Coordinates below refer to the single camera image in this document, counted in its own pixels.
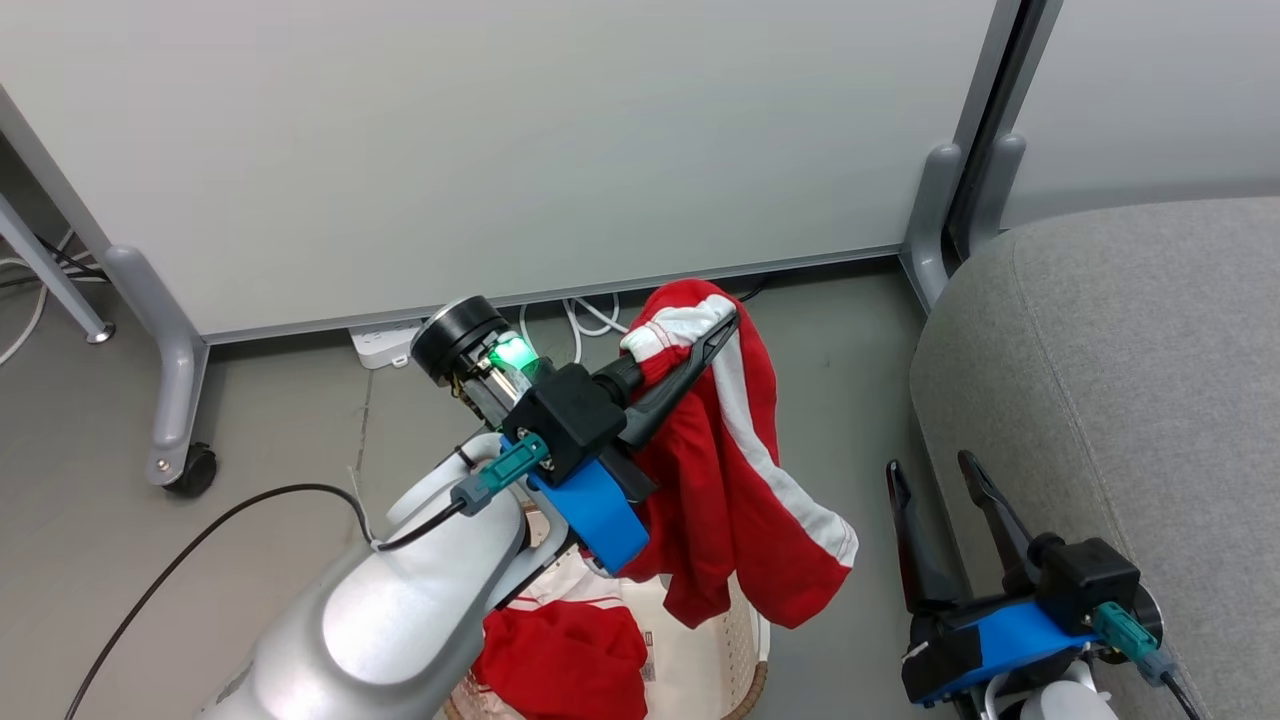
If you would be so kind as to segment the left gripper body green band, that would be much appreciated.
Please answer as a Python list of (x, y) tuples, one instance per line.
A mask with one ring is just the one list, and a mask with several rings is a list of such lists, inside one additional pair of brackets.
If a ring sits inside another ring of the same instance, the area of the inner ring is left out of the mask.
[(515, 405), (554, 369), (488, 299), (458, 299), (425, 320), (411, 359), (485, 427), (502, 427)]

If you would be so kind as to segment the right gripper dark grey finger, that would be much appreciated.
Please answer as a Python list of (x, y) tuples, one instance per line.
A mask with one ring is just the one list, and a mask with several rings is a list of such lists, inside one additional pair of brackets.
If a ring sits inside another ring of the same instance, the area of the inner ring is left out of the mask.
[(909, 612), (943, 612), (957, 606), (961, 588), (945, 571), (925, 537), (919, 503), (897, 460), (884, 469), (893, 515), (902, 596)]
[(957, 465), (972, 502), (980, 510), (989, 528), (1004, 571), (1004, 592), (1010, 596), (1033, 594), (1041, 570), (1029, 560), (1028, 550), (1033, 538), (1025, 524), (972, 451), (959, 451)]

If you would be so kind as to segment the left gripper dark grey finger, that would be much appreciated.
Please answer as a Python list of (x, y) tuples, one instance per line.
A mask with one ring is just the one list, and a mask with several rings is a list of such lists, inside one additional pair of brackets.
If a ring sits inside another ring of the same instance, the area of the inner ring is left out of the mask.
[(736, 311), (719, 319), (703, 337), (695, 340), (685, 360), (643, 395), (639, 392), (643, 384), (640, 361), (627, 352), (611, 363), (611, 397), (623, 409), (626, 418), (617, 442), (625, 447), (648, 445), (735, 336), (739, 325)]

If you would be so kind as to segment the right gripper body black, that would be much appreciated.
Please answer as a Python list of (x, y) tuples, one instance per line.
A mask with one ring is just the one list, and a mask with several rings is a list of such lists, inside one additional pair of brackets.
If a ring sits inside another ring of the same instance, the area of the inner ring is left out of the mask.
[(1029, 598), (991, 596), (956, 601), (911, 598), (908, 651), (900, 676), (909, 701), (932, 707), (1032, 664), (1010, 637), (1029, 626)]

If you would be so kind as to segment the red garment wide white stripe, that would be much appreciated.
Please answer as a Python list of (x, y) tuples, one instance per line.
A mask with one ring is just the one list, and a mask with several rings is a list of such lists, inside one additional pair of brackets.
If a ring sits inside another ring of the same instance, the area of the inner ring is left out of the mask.
[(623, 577), (667, 577), (666, 610), (689, 628), (726, 612), (737, 583), (765, 620), (794, 629), (838, 593), (859, 541), (781, 465), (776, 373), (744, 305), (709, 281), (671, 282), (620, 347), (652, 389), (730, 313), (739, 328), (635, 457), (657, 488), (637, 509), (649, 543)]

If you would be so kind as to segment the red garment white hem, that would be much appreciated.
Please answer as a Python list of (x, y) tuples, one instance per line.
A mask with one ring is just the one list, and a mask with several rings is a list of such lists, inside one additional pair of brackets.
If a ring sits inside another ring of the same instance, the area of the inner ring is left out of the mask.
[(645, 720), (644, 634), (621, 583), (571, 553), (483, 624), (475, 682), (524, 720)]

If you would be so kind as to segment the white laundry basket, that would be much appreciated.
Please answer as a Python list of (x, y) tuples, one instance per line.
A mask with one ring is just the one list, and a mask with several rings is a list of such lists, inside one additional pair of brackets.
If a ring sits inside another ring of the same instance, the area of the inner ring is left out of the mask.
[[(581, 579), (588, 583), (588, 589), (604, 589), (604, 580), (589, 580), (591, 573), (580, 556), (579, 548), (572, 547), (561, 556), (535, 583), (535, 591), (553, 589), (549, 583), (566, 582), (568, 579)], [(664, 578), (658, 578), (668, 591)], [(620, 594), (618, 582), (611, 585), (613, 594), (622, 605), (625, 602)], [(730, 610), (717, 618), (724, 619), (726, 641), (730, 651), (730, 670), (732, 682), (733, 707), (722, 720), (744, 720), (755, 707), (765, 688), (768, 675), (768, 656), (771, 651), (771, 624), (755, 610), (740, 591), (736, 578), (730, 579)], [(652, 643), (643, 637), (646, 646)], [(475, 682), (474, 674), (468, 674), (452, 692), (449, 700), (438, 711), (434, 720), (526, 720), (521, 714), (513, 711), (500, 701), (499, 696), (490, 692), (486, 685)]]

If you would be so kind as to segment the white power strip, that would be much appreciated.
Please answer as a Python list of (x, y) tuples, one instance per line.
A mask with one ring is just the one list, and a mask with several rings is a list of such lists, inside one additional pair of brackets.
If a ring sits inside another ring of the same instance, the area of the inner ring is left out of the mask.
[(353, 327), (348, 333), (361, 366), (376, 370), (408, 365), (413, 340), (421, 328), (421, 319), (408, 319)]

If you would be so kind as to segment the white garment with label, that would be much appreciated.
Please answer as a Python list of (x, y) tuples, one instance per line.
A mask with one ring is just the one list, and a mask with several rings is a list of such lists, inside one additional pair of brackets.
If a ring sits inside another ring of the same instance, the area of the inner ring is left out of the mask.
[(724, 619), (685, 626), (667, 611), (659, 580), (621, 582), (620, 594), (652, 641), (641, 670), (645, 720), (722, 720), (733, 707)]

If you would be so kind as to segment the black caster wheel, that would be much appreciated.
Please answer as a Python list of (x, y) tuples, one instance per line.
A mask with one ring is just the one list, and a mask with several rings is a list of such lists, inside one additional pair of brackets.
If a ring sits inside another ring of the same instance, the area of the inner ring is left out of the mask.
[(163, 488), (180, 498), (197, 498), (214, 483), (218, 475), (218, 456), (205, 442), (189, 445), (183, 470)]

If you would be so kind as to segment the grey metal table leg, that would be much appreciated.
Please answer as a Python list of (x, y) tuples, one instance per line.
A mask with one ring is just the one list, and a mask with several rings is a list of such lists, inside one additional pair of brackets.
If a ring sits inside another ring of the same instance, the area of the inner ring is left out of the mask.
[(20, 219), (8, 199), (0, 193), (0, 236), (15, 250), (23, 263), (36, 274), (44, 288), (70, 314), (86, 334), (90, 345), (109, 341), (115, 327), (105, 322), (74, 287), (74, 282), (61, 269), (33, 231)]

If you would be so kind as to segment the white partition panel grey frame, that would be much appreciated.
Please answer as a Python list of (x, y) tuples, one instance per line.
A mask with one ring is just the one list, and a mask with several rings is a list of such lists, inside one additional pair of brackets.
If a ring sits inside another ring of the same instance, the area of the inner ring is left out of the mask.
[(1018, 0), (0, 0), (0, 137), (161, 359), (884, 258), (946, 210)]
[(1280, 196), (1280, 0), (1018, 0), (947, 219)]

